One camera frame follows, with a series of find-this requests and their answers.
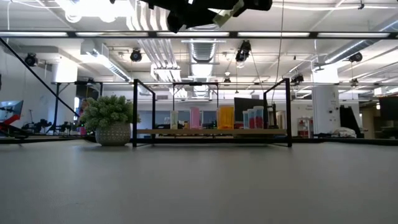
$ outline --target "clear container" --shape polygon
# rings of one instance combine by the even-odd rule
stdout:
[[[256,128],[263,129],[264,128],[264,107],[263,106],[255,106],[253,108],[256,110]]]
[[[234,129],[234,107],[220,106],[217,110],[217,129]]]
[[[243,129],[249,129],[249,112],[243,111]]]
[[[256,128],[256,110],[255,109],[248,109],[249,113],[249,129]]]
[[[178,129],[178,111],[170,112],[170,129]]]
[[[200,110],[198,107],[191,107],[190,110],[190,128],[191,129],[200,129]]]

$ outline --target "black pole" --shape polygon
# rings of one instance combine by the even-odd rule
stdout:
[[[264,107],[263,111],[262,111],[262,122],[263,122],[263,128],[267,129],[268,128],[268,105],[267,105],[267,93],[263,93],[262,95],[262,106]]]
[[[286,124],[287,124],[287,147],[292,147],[292,109],[290,100],[290,79],[285,78],[286,84]]]
[[[174,87],[175,87],[175,84],[173,83],[173,111],[174,111]]]
[[[137,147],[137,104],[138,104],[138,79],[134,79],[132,98],[132,146]]]
[[[275,103],[272,104],[272,118],[274,120],[274,126],[276,127],[277,121],[276,121],[276,104]]]
[[[218,83],[217,83],[217,109],[218,109]]]
[[[57,116],[58,116],[58,95],[60,93],[60,83],[57,83],[57,97],[55,99],[55,111],[54,111],[54,123],[53,123],[53,135],[55,135],[55,129],[57,128]]]
[[[103,96],[104,94],[104,83],[99,84],[99,96]]]
[[[59,100],[63,105],[65,105],[77,117],[79,117],[79,115],[75,112],[75,110],[72,109],[70,106],[68,106],[61,98],[59,98],[58,95],[55,94],[54,91],[52,91],[52,89],[47,84],[45,84],[45,82],[29,67],[29,65],[26,64],[26,62],[17,54],[17,52],[15,52],[15,50],[10,47],[10,45],[8,45],[2,38],[0,38],[0,42],[7,47],[7,49],[25,66],[26,69],[28,69],[31,72],[31,74],[33,74],[39,80],[39,82],[41,82],[44,85],[44,87],[46,87],[51,92],[51,94],[53,94],[57,98],[57,100]]]
[[[153,93],[152,94],[152,129],[156,129],[156,125],[155,125],[155,112],[156,112],[156,94]],[[156,138],[156,134],[152,135],[152,143],[155,144],[155,138]]]

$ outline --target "ceiling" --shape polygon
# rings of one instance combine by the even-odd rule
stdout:
[[[65,12],[60,8],[43,8],[43,6],[57,7],[55,1],[19,1],[21,3],[0,1],[0,30],[7,30],[9,22],[10,30],[128,30],[124,17],[117,18],[112,23],[103,22],[97,17],[83,17],[80,22],[69,23],[65,20]],[[358,6],[359,0],[291,0],[285,1],[286,6],[297,7],[349,7]],[[363,1],[366,6],[398,7],[396,0],[372,0]],[[282,1],[274,1],[275,6],[282,5]],[[388,9],[348,9],[334,11],[303,11],[283,9],[283,30],[294,31],[347,31],[367,32],[378,24],[388,20],[398,20],[397,8]],[[281,30],[282,8],[273,7],[270,11],[246,11],[237,18],[230,19],[221,30]],[[56,46],[73,55],[80,63],[86,63],[80,55],[80,46],[83,39],[12,39],[17,45],[29,46]],[[133,63],[129,59],[134,48],[140,48],[136,39],[96,39],[96,45],[104,44],[109,48],[109,57],[114,60],[132,77],[139,78],[143,82],[153,82],[149,75],[151,61],[143,54],[141,62]],[[246,60],[243,68],[236,68],[234,56],[242,40],[228,39],[219,43],[216,50],[216,65],[213,67],[209,81],[222,82],[225,72],[230,72],[232,82],[256,82],[260,78],[264,82],[274,82],[280,77],[291,77],[289,71],[297,66],[301,60],[306,60],[314,55],[330,54],[350,40],[282,40],[279,39],[251,39],[252,54]],[[172,39],[172,50],[178,65],[181,68],[181,77],[190,74],[190,57],[187,44],[181,39]],[[339,66],[340,81],[347,81],[357,75],[377,71],[380,68],[398,62],[398,50],[391,50],[398,46],[398,40],[382,40],[361,51],[363,61],[354,63],[353,69],[349,62],[341,62]],[[391,50],[388,54],[368,60]],[[94,77],[102,81],[121,81],[107,68],[94,63],[86,66],[92,70],[79,69],[80,77]],[[311,80],[310,72],[303,71],[306,81]],[[370,76],[364,82],[377,82],[386,78],[398,77],[398,67],[388,72]]]

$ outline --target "pink container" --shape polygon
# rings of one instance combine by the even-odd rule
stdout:
[[[191,117],[191,123],[190,123],[190,127],[191,129],[200,129],[200,110],[197,107],[191,107],[191,113],[190,113],[190,117]]]

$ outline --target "wooden shelf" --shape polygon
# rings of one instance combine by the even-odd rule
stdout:
[[[286,134],[285,129],[138,129],[137,134]]]

